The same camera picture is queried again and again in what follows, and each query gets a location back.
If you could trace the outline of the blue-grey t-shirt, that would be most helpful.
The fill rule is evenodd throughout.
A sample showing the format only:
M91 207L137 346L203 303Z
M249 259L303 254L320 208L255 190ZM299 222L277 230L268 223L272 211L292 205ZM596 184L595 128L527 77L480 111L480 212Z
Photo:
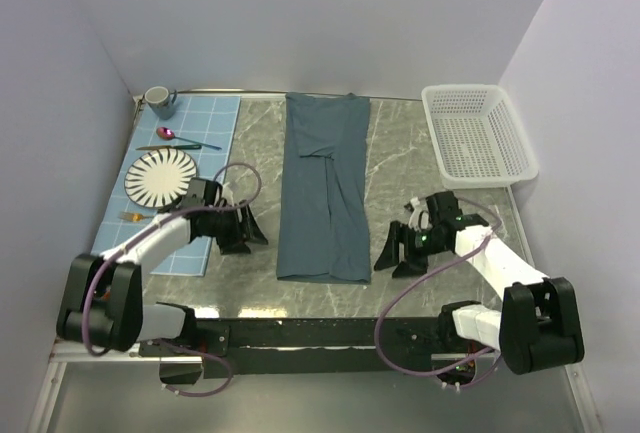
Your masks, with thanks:
M370 283L369 120L366 97L287 94L278 279Z

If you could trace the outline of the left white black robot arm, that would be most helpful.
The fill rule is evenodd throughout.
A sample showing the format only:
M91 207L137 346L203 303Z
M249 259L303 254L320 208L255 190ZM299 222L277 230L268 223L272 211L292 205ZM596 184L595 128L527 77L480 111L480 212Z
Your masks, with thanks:
M200 237L216 241L223 255L247 254L250 244L267 244L248 201L231 204L223 187L193 178L185 194L161 208L151 222L124 243L71 263L56 322L59 338L84 344L101 356L138 342L162 339L178 355L197 346L193 309L143 302L144 275Z

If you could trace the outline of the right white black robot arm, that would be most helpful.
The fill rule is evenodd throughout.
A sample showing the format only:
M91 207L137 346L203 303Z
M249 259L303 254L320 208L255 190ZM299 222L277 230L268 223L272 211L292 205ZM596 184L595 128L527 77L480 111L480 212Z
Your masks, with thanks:
M449 267L468 263L501 301L499 310L477 301L446 305L436 319L435 334L449 351L474 342L498 352L517 375L579 363L585 355L577 298L564 277L551 278L512 251L497 235L500 217L484 206L462 211L451 191L411 199L407 222L389 225L377 271L415 286L446 271L429 269L431 256L454 254Z

